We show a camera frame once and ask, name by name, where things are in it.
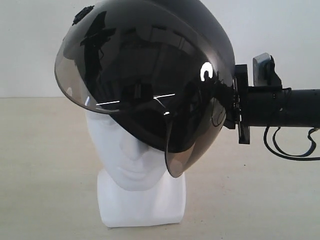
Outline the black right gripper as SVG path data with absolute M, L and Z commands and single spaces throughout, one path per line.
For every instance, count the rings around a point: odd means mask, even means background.
M 224 126 L 238 131 L 238 143 L 250 144 L 250 125 L 248 118 L 248 66 L 237 64 L 233 78 L 233 104 L 227 111 Z

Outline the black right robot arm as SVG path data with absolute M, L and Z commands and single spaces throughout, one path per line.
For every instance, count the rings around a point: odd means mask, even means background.
M 284 88 L 274 65 L 269 63 L 266 69 L 263 80 L 250 86 L 247 65 L 235 66 L 233 106 L 224 126 L 238 130 L 239 143 L 250 143 L 251 127 L 319 129 L 319 89 Z

